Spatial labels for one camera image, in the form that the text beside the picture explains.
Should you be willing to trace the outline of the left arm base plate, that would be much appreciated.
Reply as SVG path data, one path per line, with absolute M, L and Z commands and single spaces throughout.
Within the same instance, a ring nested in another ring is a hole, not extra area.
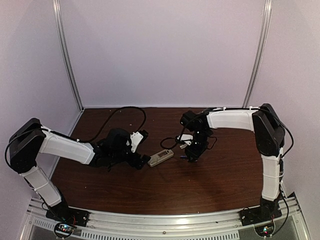
M 86 227 L 90 213 L 86 210 L 70 207 L 50 207 L 45 216 L 48 219 L 66 223 L 71 226 Z

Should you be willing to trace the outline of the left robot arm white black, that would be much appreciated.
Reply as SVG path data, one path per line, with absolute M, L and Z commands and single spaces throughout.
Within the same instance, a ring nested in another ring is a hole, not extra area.
M 145 130 L 129 133 L 121 128 L 113 128 L 98 142 L 83 141 L 53 131 L 43 126 L 39 119 L 31 118 L 10 137 L 4 150 L 4 160 L 43 199 L 55 217 L 67 222 L 73 215 L 71 208 L 37 164 L 38 154 L 58 156 L 94 168 L 111 169 L 126 162 L 140 170 L 151 159 L 137 152 L 147 137 Z

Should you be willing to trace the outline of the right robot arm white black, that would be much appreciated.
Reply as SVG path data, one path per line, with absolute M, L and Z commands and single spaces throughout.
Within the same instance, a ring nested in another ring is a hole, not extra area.
M 262 159 L 263 185 L 260 204 L 256 210 L 259 220 L 266 221 L 275 214 L 284 175 L 285 135 L 289 132 L 269 103 L 258 107 L 207 108 L 200 113 L 189 110 L 180 119 L 183 130 L 176 136 L 178 144 L 185 144 L 189 162 L 195 162 L 209 148 L 208 139 L 215 129 L 241 129 L 254 133 L 255 144 Z

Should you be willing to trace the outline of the grey remote control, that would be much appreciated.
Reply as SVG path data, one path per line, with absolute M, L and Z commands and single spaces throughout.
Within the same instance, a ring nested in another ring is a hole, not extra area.
M 174 156 L 174 152 L 170 149 L 164 149 L 158 153 L 155 153 L 150 157 L 150 160 L 147 162 L 149 167 L 155 167 L 156 165 L 159 165 L 160 163 L 170 159 Z

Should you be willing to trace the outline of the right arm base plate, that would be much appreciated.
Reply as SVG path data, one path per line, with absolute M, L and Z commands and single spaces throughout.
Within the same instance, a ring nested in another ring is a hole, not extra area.
M 257 206 L 252 208 L 244 208 L 239 212 L 242 226 L 255 225 L 282 216 L 282 211 L 277 207 L 271 210 L 267 206 Z

